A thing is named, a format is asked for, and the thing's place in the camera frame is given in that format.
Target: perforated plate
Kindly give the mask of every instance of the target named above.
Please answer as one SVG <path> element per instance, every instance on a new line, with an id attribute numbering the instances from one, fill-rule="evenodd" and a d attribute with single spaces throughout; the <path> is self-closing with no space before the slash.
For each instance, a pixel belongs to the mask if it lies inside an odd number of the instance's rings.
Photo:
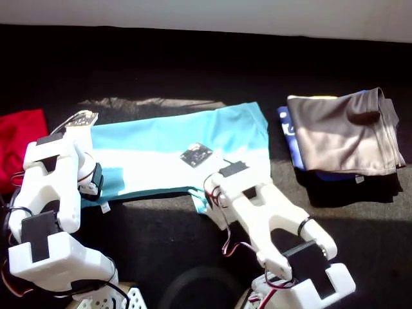
<path id="1" fill-rule="evenodd" d="M 128 309 L 147 309 L 144 303 L 143 296 L 138 288 L 131 288 L 127 293 L 130 298 L 130 305 Z M 122 301 L 122 309 L 126 309 L 126 300 Z M 77 309 L 119 309 L 119 307 L 113 308 L 113 302 L 108 299 L 83 300 L 77 307 Z"/>

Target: white wall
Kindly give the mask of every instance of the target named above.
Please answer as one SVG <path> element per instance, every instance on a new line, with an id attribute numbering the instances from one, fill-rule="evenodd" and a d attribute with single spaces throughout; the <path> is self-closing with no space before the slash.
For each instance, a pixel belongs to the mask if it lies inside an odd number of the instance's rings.
<path id="1" fill-rule="evenodd" d="M 412 0 L 0 0 L 0 23 L 412 42 Z"/>

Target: white plastic bracket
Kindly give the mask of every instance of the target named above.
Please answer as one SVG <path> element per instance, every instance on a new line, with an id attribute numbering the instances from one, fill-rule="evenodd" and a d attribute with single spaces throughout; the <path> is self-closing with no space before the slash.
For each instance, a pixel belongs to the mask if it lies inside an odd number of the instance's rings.
<path id="1" fill-rule="evenodd" d="M 290 280 L 292 268 L 272 242 L 270 232 L 274 229 L 284 229 L 305 241 L 315 240 L 328 259 L 336 256 L 337 247 L 330 235 L 315 220 L 305 222 L 309 214 L 292 204 L 269 176 L 261 176 L 253 168 L 228 177 L 215 173 L 205 188 L 209 193 L 214 191 L 215 196 L 221 193 L 219 205 L 209 207 L 208 215 L 220 228 L 225 225 L 222 210 L 229 223 L 238 220 L 248 233 L 261 266 L 266 265 L 278 277 Z M 255 190 L 255 196 L 246 197 L 249 189 Z"/>

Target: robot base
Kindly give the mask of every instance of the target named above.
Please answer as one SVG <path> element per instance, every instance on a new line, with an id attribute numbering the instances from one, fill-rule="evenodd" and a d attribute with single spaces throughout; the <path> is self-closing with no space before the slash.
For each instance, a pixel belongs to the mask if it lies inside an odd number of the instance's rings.
<path id="1" fill-rule="evenodd" d="M 119 283 L 119 287 L 127 292 L 127 296 L 130 298 L 129 309 L 147 309 L 147 306 L 143 300 L 142 294 L 138 288 L 130 288 L 125 283 Z M 81 302 L 73 301 L 66 309 L 112 309 L 113 302 L 105 299 L 84 299 Z M 126 309 L 126 300 L 122 301 L 122 309 Z"/>

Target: clothing tag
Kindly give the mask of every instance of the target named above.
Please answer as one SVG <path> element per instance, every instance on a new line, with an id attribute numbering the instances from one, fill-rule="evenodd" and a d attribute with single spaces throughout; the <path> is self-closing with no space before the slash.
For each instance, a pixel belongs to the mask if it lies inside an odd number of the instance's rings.
<path id="1" fill-rule="evenodd" d="M 102 209 L 102 213 L 104 214 L 111 210 L 109 203 L 107 201 L 105 201 L 102 205 L 100 205 L 100 208 Z"/>
<path id="2" fill-rule="evenodd" d="M 356 176 L 356 177 L 355 177 L 355 181 L 356 181 L 356 183 L 364 182 L 364 181 L 365 181 L 365 177 L 363 177 L 363 176 Z"/>

